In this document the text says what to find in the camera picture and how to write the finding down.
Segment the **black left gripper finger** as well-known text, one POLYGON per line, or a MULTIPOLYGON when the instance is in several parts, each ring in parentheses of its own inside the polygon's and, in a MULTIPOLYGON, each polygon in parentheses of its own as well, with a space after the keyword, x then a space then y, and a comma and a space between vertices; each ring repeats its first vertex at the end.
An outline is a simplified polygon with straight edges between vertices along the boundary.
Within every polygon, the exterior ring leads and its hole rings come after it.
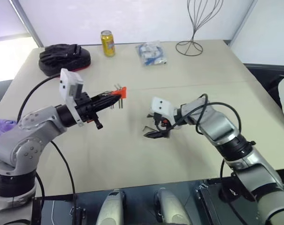
POLYGON ((92 106, 96 112, 109 108, 119 101, 120 97, 103 97, 100 100, 95 101, 92 106))
POLYGON ((103 92, 103 93, 100 93, 98 95, 91 97, 91 100, 99 101, 99 100, 104 100, 105 98, 108 98, 108 97, 117 98, 118 100, 120 98, 120 94, 114 93, 114 92, 103 92))

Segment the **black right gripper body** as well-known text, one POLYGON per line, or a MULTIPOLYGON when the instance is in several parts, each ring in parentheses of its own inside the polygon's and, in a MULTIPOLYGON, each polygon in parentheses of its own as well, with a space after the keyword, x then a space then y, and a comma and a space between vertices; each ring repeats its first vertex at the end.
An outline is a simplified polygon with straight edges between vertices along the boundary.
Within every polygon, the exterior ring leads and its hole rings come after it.
POLYGON ((172 124, 170 121, 158 113, 149 113, 146 116, 148 119, 152 119, 153 125, 146 128, 150 131, 169 131, 172 130, 172 124))

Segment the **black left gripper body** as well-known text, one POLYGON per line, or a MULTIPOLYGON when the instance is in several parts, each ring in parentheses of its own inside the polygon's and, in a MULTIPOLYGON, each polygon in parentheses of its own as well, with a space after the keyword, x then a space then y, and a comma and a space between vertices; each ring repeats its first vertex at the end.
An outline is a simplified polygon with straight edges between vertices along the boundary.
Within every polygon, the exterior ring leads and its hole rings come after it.
POLYGON ((97 129, 102 129, 103 125, 100 123, 96 114, 95 104, 100 100, 100 96, 89 97, 87 92, 82 92, 80 97, 75 100, 76 111, 78 112, 81 120, 86 123, 94 122, 97 129))

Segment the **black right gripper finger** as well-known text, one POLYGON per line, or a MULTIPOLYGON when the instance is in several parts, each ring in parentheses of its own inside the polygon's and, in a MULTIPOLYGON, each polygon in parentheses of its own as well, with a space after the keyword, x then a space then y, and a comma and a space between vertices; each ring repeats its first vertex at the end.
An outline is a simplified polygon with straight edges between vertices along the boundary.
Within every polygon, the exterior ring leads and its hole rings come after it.
POLYGON ((158 139, 158 138, 163 138, 164 135, 160 131, 150 131, 150 132, 145 133, 144 137, 151 138, 151 139, 158 139))
POLYGON ((156 138, 170 138, 170 133, 171 133, 171 128, 167 128, 167 129, 160 129, 159 127, 158 129, 158 134, 156 135, 156 138))

